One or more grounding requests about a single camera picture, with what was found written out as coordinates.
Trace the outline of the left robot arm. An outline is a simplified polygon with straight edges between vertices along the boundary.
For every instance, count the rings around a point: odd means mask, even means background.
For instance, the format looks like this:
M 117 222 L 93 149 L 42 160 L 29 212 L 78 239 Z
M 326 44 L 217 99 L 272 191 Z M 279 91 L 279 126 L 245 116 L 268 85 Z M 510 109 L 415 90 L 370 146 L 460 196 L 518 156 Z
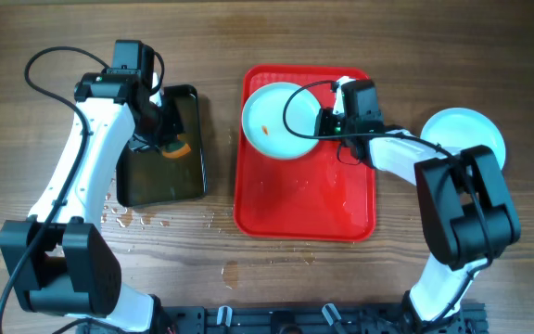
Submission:
M 135 40 L 119 40 L 101 71 L 86 73 L 68 106 L 74 121 L 46 190 L 26 219 L 8 220 L 0 250 L 10 296 L 30 313 L 67 316 L 117 333 L 169 333 L 173 323 L 159 298 L 122 281 L 121 266 L 103 239 L 99 218 L 125 149 L 168 159 L 190 147 L 176 107 L 160 93 L 161 55 Z

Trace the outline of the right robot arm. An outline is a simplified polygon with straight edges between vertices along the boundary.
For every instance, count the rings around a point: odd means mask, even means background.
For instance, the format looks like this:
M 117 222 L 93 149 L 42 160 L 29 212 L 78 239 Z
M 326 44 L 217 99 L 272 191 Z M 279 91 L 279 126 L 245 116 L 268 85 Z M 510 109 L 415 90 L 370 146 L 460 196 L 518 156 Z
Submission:
M 521 224 L 502 175 L 506 147 L 482 113 L 448 108 L 420 135 L 386 125 L 371 80 L 332 82 L 333 108 L 318 116 L 315 135 L 338 140 L 368 167 L 415 185 L 430 255 L 406 293 L 401 321 L 424 332 L 453 320 L 476 276 L 516 243 Z

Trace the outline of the orange green sponge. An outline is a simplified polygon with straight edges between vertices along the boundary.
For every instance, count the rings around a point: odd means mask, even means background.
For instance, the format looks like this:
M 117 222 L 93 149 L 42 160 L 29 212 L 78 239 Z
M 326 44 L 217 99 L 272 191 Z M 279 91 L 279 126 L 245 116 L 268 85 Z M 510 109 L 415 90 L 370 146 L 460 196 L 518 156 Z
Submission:
M 191 147 L 185 141 L 183 135 L 177 135 L 170 143 L 164 145 L 160 153 L 164 158 L 176 160 L 180 159 L 191 151 Z

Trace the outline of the light blue plate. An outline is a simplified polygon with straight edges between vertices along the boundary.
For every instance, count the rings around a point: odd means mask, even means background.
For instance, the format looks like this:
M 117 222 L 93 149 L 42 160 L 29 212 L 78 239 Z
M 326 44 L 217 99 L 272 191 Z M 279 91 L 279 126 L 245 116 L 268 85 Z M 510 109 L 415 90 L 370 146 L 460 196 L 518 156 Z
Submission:
M 420 137 L 444 148 L 490 148 L 502 169 L 506 145 L 498 127 L 485 115 L 473 109 L 449 108 L 434 114 L 424 125 Z
M 300 86 L 295 83 L 269 83 L 254 92 L 242 110 L 241 122 L 248 142 L 262 155 L 278 160 L 294 160 L 312 151 L 317 139 L 291 134 L 284 126 L 286 102 Z M 313 135 L 321 104 L 309 91 L 294 96 L 286 110 L 286 123 L 296 133 Z

